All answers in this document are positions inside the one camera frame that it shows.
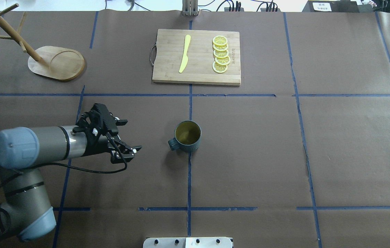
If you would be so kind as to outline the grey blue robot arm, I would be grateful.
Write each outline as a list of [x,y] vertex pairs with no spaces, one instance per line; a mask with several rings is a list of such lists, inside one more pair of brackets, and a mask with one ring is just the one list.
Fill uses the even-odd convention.
[[[21,242],[39,239],[56,228],[54,208],[40,168],[58,165],[88,173],[119,173],[141,146],[124,143],[118,129],[50,126],[0,131],[0,241],[16,236]],[[109,153],[114,171],[79,168],[61,161]]]

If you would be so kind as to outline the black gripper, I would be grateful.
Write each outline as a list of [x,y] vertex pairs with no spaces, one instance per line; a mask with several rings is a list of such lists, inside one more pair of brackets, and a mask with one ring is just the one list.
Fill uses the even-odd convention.
[[141,145],[128,145],[119,136],[86,134],[86,156],[109,153],[112,164],[130,162],[141,149]]

